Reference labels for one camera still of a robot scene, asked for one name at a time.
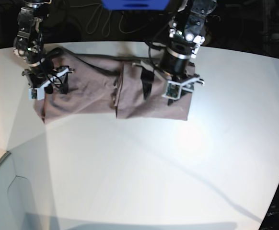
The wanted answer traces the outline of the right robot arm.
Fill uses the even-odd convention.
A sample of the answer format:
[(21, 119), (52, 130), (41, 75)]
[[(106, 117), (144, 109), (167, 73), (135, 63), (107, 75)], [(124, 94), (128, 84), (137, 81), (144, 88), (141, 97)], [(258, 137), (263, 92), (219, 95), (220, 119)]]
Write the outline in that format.
[(24, 0), (18, 14), (18, 33), (13, 42), (14, 54), (22, 58), (28, 68), (22, 72), (28, 80), (32, 99), (43, 93), (61, 94), (69, 91), (68, 75), (73, 72), (69, 66), (55, 67), (53, 59), (64, 54), (62, 48), (44, 50), (43, 22), (48, 17), (50, 0)]

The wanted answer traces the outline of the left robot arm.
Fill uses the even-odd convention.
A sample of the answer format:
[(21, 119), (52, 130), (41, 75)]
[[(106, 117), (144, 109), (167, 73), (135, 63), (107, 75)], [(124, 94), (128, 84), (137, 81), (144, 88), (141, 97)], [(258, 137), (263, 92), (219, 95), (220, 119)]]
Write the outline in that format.
[(206, 17), (216, 6), (215, 0), (185, 0), (165, 25), (169, 28), (169, 41), (163, 47), (161, 60), (155, 63), (149, 56), (148, 61), (134, 63), (143, 70), (141, 82), (145, 100), (151, 94), (155, 77), (164, 81), (162, 97), (168, 100), (168, 104), (192, 93), (196, 83), (204, 85), (198, 74), (189, 74), (186, 68), (205, 42), (203, 28)]

